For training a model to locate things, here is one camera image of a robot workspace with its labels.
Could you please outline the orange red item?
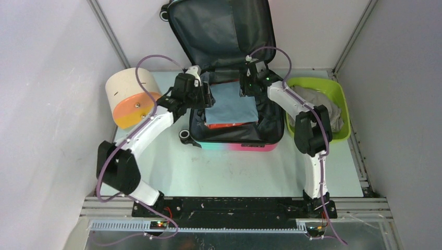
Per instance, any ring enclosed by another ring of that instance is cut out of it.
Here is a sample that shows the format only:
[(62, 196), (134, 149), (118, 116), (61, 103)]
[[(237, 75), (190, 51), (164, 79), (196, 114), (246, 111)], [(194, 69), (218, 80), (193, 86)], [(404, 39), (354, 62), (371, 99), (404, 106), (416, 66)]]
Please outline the orange red item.
[(250, 125), (250, 124), (257, 124), (258, 121), (255, 122), (244, 122), (244, 123), (213, 123), (213, 124), (209, 124), (207, 122), (204, 123), (204, 125), (206, 127), (208, 127), (209, 129), (224, 129), (224, 128), (234, 128), (234, 127), (239, 127), (239, 126), (245, 126), (245, 125)]

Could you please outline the light blue cloth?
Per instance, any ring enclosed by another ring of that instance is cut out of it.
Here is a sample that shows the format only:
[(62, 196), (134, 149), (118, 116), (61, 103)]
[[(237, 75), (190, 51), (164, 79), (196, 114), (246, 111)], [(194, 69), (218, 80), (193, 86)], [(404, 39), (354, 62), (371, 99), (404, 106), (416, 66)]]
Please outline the light blue cloth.
[(211, 85), (211, 92), (215, 103), (205, 109), (207, 124), (249, 123), (259, 120), (255, 97), (241, 96), (238, 81)]

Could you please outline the grey garment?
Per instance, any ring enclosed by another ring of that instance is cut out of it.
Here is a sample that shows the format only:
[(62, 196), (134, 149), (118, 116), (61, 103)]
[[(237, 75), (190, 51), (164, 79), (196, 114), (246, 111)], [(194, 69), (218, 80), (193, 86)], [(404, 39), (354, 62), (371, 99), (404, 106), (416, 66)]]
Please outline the grey garment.
[(331, 99), (329, 99), (325, 94), (314, 89), (308, 89), (297, 85), (291, 86), (290, 88), (308, 103), (313, 104), (314, 106), (324, 105), (328, 110), (332, 132), (338, 133), (341, 131), (342, 127), (344, 126), (344, 121), (341, 116), (342, 109), (338, 107)]

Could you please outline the pink teal cartoon suitcase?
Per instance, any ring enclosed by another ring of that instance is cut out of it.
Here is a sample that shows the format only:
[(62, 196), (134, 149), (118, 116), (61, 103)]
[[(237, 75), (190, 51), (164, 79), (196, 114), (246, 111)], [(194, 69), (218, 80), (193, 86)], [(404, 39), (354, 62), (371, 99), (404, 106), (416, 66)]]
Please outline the pink teal cartoon suitcase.
[[(193, 65), (210, 85), (240, 83), (246, 56), (267, 65), (275, 57), (275, 36), (268, 1), (170, 1), (159, 14), (167, 21)], [(257, 124), (209, 129), (205, 109), (193, 109), (183, 143), (203, 149), (269, 152), (284, 134), (284, 112), (268, 97), (255, 97)]]

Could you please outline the cream orange cylindrical container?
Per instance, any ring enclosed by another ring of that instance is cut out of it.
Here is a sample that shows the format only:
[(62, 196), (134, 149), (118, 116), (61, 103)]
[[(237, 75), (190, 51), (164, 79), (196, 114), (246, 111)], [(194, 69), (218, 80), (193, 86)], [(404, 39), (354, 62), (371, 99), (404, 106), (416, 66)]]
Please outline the cream orange cylindrical container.
[(151, 72), (140, 68), (139, 79), (152, 97), (140, 87), (135, 68), (113, 74), (105, 84), (108, 103), (115, 124), (121, 129), (133, 127), (149, 114), (162, 93)]

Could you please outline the lime green plastic tray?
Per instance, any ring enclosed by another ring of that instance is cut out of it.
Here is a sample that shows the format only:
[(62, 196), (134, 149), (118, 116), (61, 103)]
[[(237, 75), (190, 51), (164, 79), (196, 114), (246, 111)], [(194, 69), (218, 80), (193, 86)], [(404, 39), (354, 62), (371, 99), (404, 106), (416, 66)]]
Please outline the lime green plastic tray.
[(297, 85), (303, 88), (314, 89), (323, 94), (325, 94), (329, 99), (331, 99), (338, 107), (342, 109), (342, 118), (344, 121), (344, 126), (338, 133), (333, 133), (332, 143), (345, 141), (350, 136), (350, 117), (348, 112), (348, 105), (341, 85), (335, 81), (322, 78), (314, 77), (295, 77), (287, 80), (286, 85), (290, 88), (291, 86)]

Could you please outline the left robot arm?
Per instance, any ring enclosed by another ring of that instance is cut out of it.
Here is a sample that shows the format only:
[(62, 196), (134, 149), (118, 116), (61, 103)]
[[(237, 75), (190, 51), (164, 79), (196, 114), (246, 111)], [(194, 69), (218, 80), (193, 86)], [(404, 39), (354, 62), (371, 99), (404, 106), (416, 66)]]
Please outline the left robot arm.
[(144, 182), (137, 159), (164, 130), (171, 127), (188, 109), (212, 107), (215, 100), (210, 87), (204, 83), (196, 67), (179, 73), (174, 86), (156, 101), (148, 117), (136, 125), (129, 134), (117, 142), (103, 141), (98, 148), (98, 187), (105, 183), (118, 194), (131, 196), (145, 204), (144, 209), (152, 217), (165, 210), (160, 199), (162, 193)]

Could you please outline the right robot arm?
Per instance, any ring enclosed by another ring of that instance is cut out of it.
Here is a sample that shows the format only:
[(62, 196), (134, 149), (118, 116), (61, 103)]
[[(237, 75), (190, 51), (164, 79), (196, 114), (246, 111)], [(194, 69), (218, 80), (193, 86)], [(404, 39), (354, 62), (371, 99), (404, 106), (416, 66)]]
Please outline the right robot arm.
[(274, 74), (264, 60), (249, 56), (240, 75), (240, 94), (266, 96), (294, 120), (293, 140), (298, 151), (306, 156), (303, 211), (308, 217), (318, 217), (329, 202), (325, 160), (333, 133), (328, 109), (307, 102), (285, 79)]

